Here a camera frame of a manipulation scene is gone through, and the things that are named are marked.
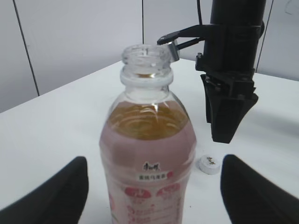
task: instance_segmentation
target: logo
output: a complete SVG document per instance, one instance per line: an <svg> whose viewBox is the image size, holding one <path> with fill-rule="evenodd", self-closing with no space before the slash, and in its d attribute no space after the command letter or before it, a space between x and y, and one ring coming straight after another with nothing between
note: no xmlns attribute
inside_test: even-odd
<svg viewBox="0 0 299 224"><path fill-rule="evenodd" d="M159 171L160 170L160 163L156 162L154 164L150 164L149 162L145 162L143 165L144 171Z"/></svg>

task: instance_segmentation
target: bottle cap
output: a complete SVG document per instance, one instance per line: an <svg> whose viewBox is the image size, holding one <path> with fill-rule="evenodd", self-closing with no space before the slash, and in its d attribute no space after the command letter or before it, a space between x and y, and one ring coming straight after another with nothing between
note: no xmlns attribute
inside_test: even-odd
<svg viewBox="0 0 299 224"><path fill-rule="evenodd" d="M212 155L203 155L197 162L196 167L202 172L214 175L220 171L220 162L214 158Z"/></svg>

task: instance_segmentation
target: white table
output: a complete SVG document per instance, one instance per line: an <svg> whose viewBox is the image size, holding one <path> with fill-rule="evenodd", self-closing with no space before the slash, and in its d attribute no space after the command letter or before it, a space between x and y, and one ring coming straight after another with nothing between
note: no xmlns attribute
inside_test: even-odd
<svg viewBox="0 0 299 224"><path fill-rule="evenodd" d="M299 82L254 76L258 103L228 145L211 139L204 88L194 62L172 64L171 90L185 105L197 138L197 158L235 154L299 197ZM109 224L110 211L98 139L107 110L124 89L118 62L0 114L0 209L38 187L74 157L88 160L90 189L81 224ZM194 168L187 187L185 224L229 224L220 174Z"/></svg>

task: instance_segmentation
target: plastic bottle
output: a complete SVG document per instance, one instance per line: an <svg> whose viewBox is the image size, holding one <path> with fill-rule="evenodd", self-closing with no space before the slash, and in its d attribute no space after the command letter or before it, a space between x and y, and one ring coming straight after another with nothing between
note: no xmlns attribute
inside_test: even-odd
<svg viewBox="0 0 299 224"><path fill-rule="evenodd" d="M165 47L125 49L125 91L100 138L113 224L181 224L196 137L178 98Z"/></svg>

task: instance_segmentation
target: cable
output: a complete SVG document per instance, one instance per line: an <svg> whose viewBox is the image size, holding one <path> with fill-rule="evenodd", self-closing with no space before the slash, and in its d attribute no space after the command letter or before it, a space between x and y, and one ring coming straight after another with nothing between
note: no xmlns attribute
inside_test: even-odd
<svg viewBox="0 0 299 224"><path fill-rule="evenodd" d="M197 12L198 12L198 20L199 20L199 24L202 25L201 9L200 9L200 0L197 0Z"/></svg>

